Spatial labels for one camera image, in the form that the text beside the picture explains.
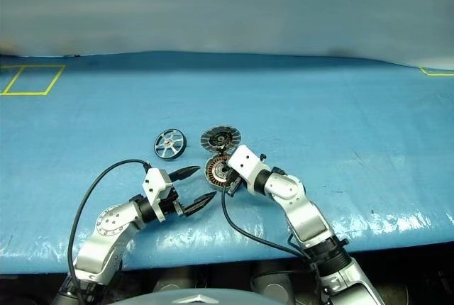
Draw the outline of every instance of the white wall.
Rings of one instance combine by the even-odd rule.
[[[20,55],[347,55],[454,69],[454,0],[0,0]]]

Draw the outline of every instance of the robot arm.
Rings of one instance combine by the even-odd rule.
[[[272,170],[247,146],[240,145],[228,161],[245,181],[248,191],[274,199],[284,210],[300,248],[320,273],[325,304],[384,305],[355,259],[344,249],[319,209],[306,197],[299,179],[278,168]]]
[[[205,194],[188,207],[179,202],[173,182],[185,179],[199,167],[187,167],[167,174],[165,170],[150,168],[143,182],[146,197],[136,195],[129,202],[112,206],[96,220],[92,236],[81,247],[74,264],[80,291],[86,304],[98,304],[113,278],[121,269],[121,258],[127,244],[146,223],[176,212],[189,216],[205,207],[216,192]],[[68,275],[52,305],[79,305],[77,290]]]

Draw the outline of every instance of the plastic sheet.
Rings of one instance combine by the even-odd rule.
[[[1,65],[66,65],[47,96],[0,96],[0,272],[67,271],[70,226],[82,196],[110,164],[142,158],[173,171],[204,166],[201,134],[217,124],[301,178],[348,249],[454,240],[454,79],[370,60],[154,53]],[[11,91],[45,79],[40,68]],[[0,71],[0,89],[12,76]],[[183,156],[155,156],[178,128]],[[106,177],[82,214],[74,253],[106,208],[141,193],[140,165]],[[182,203],[210,191],[203,174],[175,184]],[[232,219],[285,244],[284,214],[245,189]],[[189,218],[151,223],[128,246],[126,269],[284,257],[233,231],[220,195]]]

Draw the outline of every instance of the car part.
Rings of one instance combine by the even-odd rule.
[[[186,136],[177,129],[163,131],[155,140],[155,154],[163,160],[174,160],[186,149]]]
[[[196,275],[192,266],[173,267],[162,271],[153,292],[175,289],[193,289],[196,287]]]
[[[201,136],[201,146],[209,152],[218,153],[205,164],[205,178],[215,190],[221,191],[224,188],[226,175],[230,170],[227,166],[227,161],[230,158],[228,151],[238,147],[240,141],[240,131],[232,126],[214,126]],[[230,196],[233,196],[242,181],[239,174],[236,172],[234,174],[235,176],[230,178],[232,182],[229,182],[226,186],[227,193]]]
[[[205,131],[200,138],[202,147],[220,154],[238,147],[240,141],[240,132],[232,126],[215,126]]]

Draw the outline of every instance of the black cable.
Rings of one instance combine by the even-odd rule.
[[[120,161],[120,162],[117,162],[113,165],[111,165],[109,168],[107,168],[106,170],[104,170],[95,180],[94,182],[92,183],[92,185],[90,186],[90,188],[88,188],[87,190],[87,193],[85,193],[84,195],[84,198],[82,199],[82,201],[80,202],[80,205],[79,205],[79,208],[77,209],[77,213],[76,213],[76,216],[74,218],[74,222],[72,223],[72,227],[71,227],[71,234],[70,234],[70,241],[68,242],[68,251],[67,251],[67,261],[68,261],[68,269],[70,270],[70,275],[71,275],[71,279],[72,279],[72,283],[74,285],[74,288],[76,290],[76,293],[77,293],[77,298],[79,299],[79,303],[80,305],[85,305],[85,300],[84,300],[84,297],[82,296],[82,290],[80,289],[80,283],[79,283],[79,280],[77,279],[76,277],[76,271],[74,269],[74,260],[72,259],[72,246],[74,245],[74,237],[76,236],[76,230],[77,230],[77,224],[79,223],[79,219],[80,219],[80,215],[82,214],[82,210],[84,209],[84,206],[88,200],[88,198],[90,197],[90,195],[92,194],[93,192],[93,189],[97,186],[97,184],[99,183],[99,181],[101,181],[101,179],[107,175],[107,173],[109,173],[111,170],[117,168],[118,166],[120,165],[125,165],[126,163],[140,163],[143,165],[145,171],[148,171],[148,169],[151,168],[151,165],[150,163],[147,163],[143,160],[136,160],[136,159],[132,159],[132,160],[124,160],[124,161]]]
[[[295,245],[293,242],[292,242],[292,238],[294,237],[293,233],[290,233],[289,235],[289,238],[287,239],[287,243],[289,244],[289,246],[292,246],[295,250],[298,250],[299,252],[303,253],[303,251],[301,250],[301,248],[298,246],[298,245]]]
[[[303,252],[303,250],[300,247],[296,246],[295,244],[293,244],[291,242],[292,238],[293,238],[293,233],[290,234],[289,238],[287,239],[287,242],[289,243],[289,245],[291,245],[293,248],[295,248],[295,250],[292,250],[292,249],[287,248],[285,246],[281,246],[281,245],[278,245],[276,243],[272,243],[271,241],[259,238],[259,237],[255,236],[255,235],[251,234],[251,233],[248,233],[248,232],[244,231],[242,228],[239,228],[236,224],[234,224],[234,222],[232,221],[232,219],[228,215],[227,208],[226,208],[226,186],[229,183],[228,179],[230,177],[231,171],[227,173],[226,183],[222,187],[222,195],[221,195],[222,212],[224,213],[224,216],[225,216],[228,224],[235,231],[239,232],[240,234],[243,234],[245,237],[247,237],[247,238],[249,238],[251,240],[257,241],[258,243],[262,243],[263,245],[270,246],[272,248],[276,248],[277,250],[282,250],[284,252],[296,255],[297,257],[299,257],[300,259],[302,259],[306,263],[311,262],[310,257],[305,252]],[[320,305],[322,305],[323,302],[321,300],[321,284],[320,284],[319,267],[315,263],[310,263],[310,269],[315,272],[317,298],[318,298],[318,302],[320,303]]]
[[[247,238],[249,238],[251,240],[257,241],[258,243],[262,243],[263,245],[270,246],[270,247],[275,248],[277,250],[282,250],[284,252],[296,255],[297,257],[299,257],[300,259],[303,259],[303,260],[306,259],[306,256],[304,254],[302,254],[301,252],[298,252],[298,251],[292,250],[291,248],[288,248],[288,247],[285,247],[285,246],[281,246],[281,245],[278,245],[276,243],[272,243],[271,241],[259,238],[259,237],[255,236],[255,235],[251,234],[251,233],[248,233],[248,232],[244,231],[242,228],[240,228],[236,224],[234,224],[234,222],[232,221],[232,219],[228,215],[227,208],[226,208],[226,185],[227,184],[228,184],[228,182],[226,182],[224,184],[224,186],[222,187],[222,195],[221,195],[222,212],[224,213],[224,216],[226,217],[226,220],[227,220],[228,224],[235,231],[239,232],[240,234],[243,234],[245,237],[247,237]]]

